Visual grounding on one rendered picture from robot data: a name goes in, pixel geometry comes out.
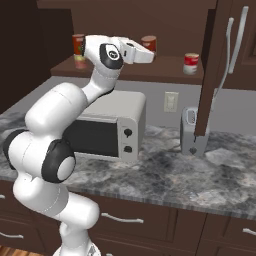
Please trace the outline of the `red and white can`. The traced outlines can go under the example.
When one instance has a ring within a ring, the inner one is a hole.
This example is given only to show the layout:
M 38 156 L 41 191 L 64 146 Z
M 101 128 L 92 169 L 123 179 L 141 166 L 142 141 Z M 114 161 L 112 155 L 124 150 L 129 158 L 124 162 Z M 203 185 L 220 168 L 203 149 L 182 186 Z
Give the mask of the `red and white can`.
M 194 75 L 197 72 L 198 60 L 198 54 L 186 53 L 184 56 L 183 72 L 187 75 Z

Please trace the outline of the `dark brown cabinet door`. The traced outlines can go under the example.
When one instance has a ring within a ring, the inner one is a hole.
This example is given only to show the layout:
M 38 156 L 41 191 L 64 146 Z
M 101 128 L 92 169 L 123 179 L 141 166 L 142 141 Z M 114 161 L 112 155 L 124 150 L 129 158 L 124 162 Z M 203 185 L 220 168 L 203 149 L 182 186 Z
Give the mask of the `dark brown cabinet door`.
M 217 87 L 216 79 L 232 1 L 216 0 L 215 8 L 208 10 L 201 57 L 204 77 L 194 132 L 195 137 L 204 136 L 206 133 L 212 98 Z
M 226 89 L 256 91 L 256 0 L 233 0 L 230 17 L 234 18 L 231 30 L 231 55 L 233 55 L 242 8 L 249 6 L 242 44 L 233 74 L 228 74 Z

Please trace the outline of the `dark brown tall cabinet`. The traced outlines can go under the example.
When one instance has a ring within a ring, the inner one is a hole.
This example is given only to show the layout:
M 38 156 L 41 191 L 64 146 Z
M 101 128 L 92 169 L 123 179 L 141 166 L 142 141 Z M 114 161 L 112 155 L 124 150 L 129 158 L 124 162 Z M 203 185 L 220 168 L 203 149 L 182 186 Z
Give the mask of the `dark brown tall cabinet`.
M 69 9 L 36 0 L 0 0 L 0 114 L 50 78 L 73 54 Z

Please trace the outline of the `white wall socket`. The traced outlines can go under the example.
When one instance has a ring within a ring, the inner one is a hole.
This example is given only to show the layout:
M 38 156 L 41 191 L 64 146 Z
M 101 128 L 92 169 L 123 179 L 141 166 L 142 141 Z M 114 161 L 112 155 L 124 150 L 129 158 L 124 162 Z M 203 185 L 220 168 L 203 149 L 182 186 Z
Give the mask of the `white wall socket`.
M 166 92 L 164 98 L 164 111 L 176 112 L 178 105 L 178 92 Z

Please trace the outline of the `red can with green label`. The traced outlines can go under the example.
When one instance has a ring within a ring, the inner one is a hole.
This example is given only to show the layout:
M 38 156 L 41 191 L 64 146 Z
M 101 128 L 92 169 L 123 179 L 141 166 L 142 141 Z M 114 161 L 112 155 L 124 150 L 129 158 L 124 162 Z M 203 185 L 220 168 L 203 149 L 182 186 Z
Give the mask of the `red can with green label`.
M 85 46 L 85 35 L 84 34 L 74 34 L 72 36 L 72 42 L 74 47 L 75 55 L 83 55 L 84 54 L 84 46 Z

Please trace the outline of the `dark brown open wall cabinet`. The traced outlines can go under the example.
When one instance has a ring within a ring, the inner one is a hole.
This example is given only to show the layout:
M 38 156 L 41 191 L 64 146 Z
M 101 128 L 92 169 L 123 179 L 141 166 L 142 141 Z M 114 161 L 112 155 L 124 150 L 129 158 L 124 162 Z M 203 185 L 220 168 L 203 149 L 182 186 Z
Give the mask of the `dark brown open wall cabinet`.
M 183 73 L 184 56 L 203 51 L 208 15 L 216 0 L 38 0 L 51 21 L 75 34 L 124 36 L 137 42 L 156 37 L 156 59 L 151 64 L 125 65 L 120 78 L 127 81 L 196 84 L 204 68 Z

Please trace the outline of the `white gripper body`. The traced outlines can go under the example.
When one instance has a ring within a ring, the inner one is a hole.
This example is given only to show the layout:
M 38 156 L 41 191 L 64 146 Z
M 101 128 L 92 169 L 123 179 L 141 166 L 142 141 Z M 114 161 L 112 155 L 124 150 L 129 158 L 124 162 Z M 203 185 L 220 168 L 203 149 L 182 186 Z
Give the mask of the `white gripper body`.
M 152 63 L 154 60 L 154 53 L 147 48 L 136 45 L 135 46 L 135 55 L 133 62 L 134 63 Z

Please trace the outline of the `white toaster oven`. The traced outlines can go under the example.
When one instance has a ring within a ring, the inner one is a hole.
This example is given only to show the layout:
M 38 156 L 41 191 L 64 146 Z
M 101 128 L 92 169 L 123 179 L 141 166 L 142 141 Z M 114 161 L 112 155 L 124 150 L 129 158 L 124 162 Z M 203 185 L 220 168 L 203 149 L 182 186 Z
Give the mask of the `white toaster oven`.
M 97 99 L 65 130 L 75 155 L 135 162 L 144 137 L 146 96 L 117 91 Z

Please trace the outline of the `grey toaster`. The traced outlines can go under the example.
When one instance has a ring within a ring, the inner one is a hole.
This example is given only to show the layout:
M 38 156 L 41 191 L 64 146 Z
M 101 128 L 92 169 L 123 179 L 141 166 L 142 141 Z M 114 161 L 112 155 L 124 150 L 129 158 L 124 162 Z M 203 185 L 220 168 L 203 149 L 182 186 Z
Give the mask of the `grey toaster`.
M 205 152 L 210 129 L 206 128 L 204 136 L 195 136 L 197 107 L 185 107 L 180 120 L 180 145 L 183 155 L 202 156 Z

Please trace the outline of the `dark brown drawer front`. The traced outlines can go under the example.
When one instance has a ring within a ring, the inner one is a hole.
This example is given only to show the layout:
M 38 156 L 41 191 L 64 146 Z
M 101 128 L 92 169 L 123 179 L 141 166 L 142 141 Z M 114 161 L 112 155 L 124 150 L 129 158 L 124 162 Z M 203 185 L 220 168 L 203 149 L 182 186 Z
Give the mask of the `dark brown drawer front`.
M 5 195 L 5 199 L 0 199 L 0 212 L 11 216 L 24 214 L 22 207 L 13 195 L 11 182 L 0 181 L 0 195 Z
M 246 233 L 244 229 L 256 232 L 256 220 L 208 214 L 203 238 L 252 249 L 256 252 L 256 235 Z
M 17 218 L 16 216 L 0 215 L 0 232 L 24 236 L 24 239 L 0 236 L 0 245 L 36 253 L 45 251 L 39 232 L 30 220 Z
M 125 219 L 144 220 L 143 224 L 122 223 L 100 216 L 96 225 L 89 230 L 90 234 L 111 237 L 132 244 L 168 245 L 166 240 L 170 214 L 168 207 L 88 194 L 86 197 L 99 205 L 101 213 L 109 213 Z

